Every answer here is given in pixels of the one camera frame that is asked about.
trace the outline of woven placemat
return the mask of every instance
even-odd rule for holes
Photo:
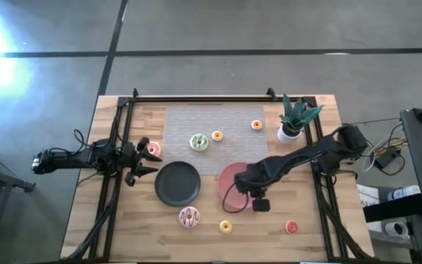
[[[265,128],[254,131],[251,122],[264,122],[263,106],[169,106],[163,137],[163,164],[185,161],[200,175],[219,175],[229,164],[256,162],[268,156]],[[214,131],[223,139],[215,142]],[[190,138],[202,133],[210,141],[204,152],[190,147]]]

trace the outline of succulent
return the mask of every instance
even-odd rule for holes
[[[291,131],[299,131],[304,125],[307,125],[317,117],[322,110],[322,106],[306,108],[306,102],[299,98],[294,105],[286,94],[283,96],[284,115],[280,114],[281,123]]]

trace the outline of concrete floor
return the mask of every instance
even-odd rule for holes
[[[120,0],[0,1],[0,52],[107,51]],[[422,0],[130,0],[118,50],[422,48]],[[0,225],[0,263],[56,260],[77,170],[36,176],[32,156],[74,149],[88,133],[105,58],[0,59],[0,159],[26,180]],[[422,54],[116,58],[107,95],[335,94],[343,122],[397,117],[422,107]],[[398,122],[362,125],[371,141]],[[411,160],[370,186],[415,183]],[[383,260],[407,252],[375,247]]]

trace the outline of donut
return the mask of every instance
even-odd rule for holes
[[[288,234],[295,234],[299,230],[299,227],[297,226],[297,223],[296,222],[294,222],[294,221],[288,221],[284,225],[284,229],[286,230],[286,232],[288,232]]]
[[[229,234],[232,231],[232,224],[230,221],[224,220],[219,224],[219,230],[224,234]]]
[[[260,130],[263,128],[263,123],[260,120],[254,120],[252,121],[252,128],[254,130]]]
[[[223,133],[220,131],[212,132],[212,139],[217,142],[223,140]]]
[[[157,142],[150,142],[147,145],[147,151],[149,151],[149,153],[153,154],[154,156],[158,157],[160,155],[160,145]]]
[[[201,152],[208,148],[208,138],[203,134],[196,134],[190,139],[190,147],[192,150]]]
[[[183,227],[195,227],[199,222],[199,212],[193,206],[183,208],[179,213],[179,222]]]

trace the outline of pink plate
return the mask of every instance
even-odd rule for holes
[[[221,199],[224,199],[224,195],[226,195],[229,186],[234,183],[234,176],[239,172],[244,172],[246,167],[247,163],[236,162],[228,165],[226,168],[223,169],[221,175],[219,175],[218,181],[219,196],[221,196]],[[239,193],[235,186],[233,186],[226,198],[226,208],[242,208],[245,205],[245,197],[246,195]],[[247,208],[250,208],[252,206],[252,199],[253,198],[249,197]]]

